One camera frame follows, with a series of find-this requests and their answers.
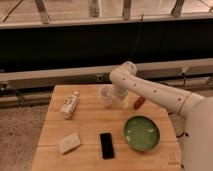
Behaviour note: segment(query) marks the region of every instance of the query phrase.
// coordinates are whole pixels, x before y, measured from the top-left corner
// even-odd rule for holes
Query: gray floor
[[[28,171],[47,106],[0,110],[0,171]]]
[[[0,21],[8,13],[18,0],[0,0]],[[170,14],[176,0],[132,0],[131,15],[161,15]],[[88,0],[44,0],[50,19],[76,20],[89,18]],[[101,0],[102,17],[122,16],[123,0]],[[187,0],[184,3],[182,13],[208,12],[213,5],[213,0]],[[6,20],[13,22],[40,21],[35,0],[23,0],[23,2],[10,14]]]

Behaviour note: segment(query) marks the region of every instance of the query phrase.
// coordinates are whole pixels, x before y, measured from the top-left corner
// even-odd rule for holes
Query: white cup
[[[110,86],[102,86],[99,89],[99,95],[103,106],[109,107],[112,105],[113,97],[112,97],[112,88]]]

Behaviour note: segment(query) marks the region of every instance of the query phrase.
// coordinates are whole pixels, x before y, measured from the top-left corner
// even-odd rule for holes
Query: black smartphone
[[[102,155],[104,159],[114,158],[111,133],[100,134]]]

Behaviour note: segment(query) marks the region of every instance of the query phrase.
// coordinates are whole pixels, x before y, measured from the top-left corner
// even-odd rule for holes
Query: speckled floor
[[[0,110],[0,171],[31,169],[47,106]]]

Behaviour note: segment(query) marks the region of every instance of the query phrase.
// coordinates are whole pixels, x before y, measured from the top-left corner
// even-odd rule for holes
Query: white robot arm
[[[124,99],[127,90],[186,118],[182,165],[185,171],[213,171],[213,97],[137,78],[136,66],[125,62],[110,73],[113,94]]]

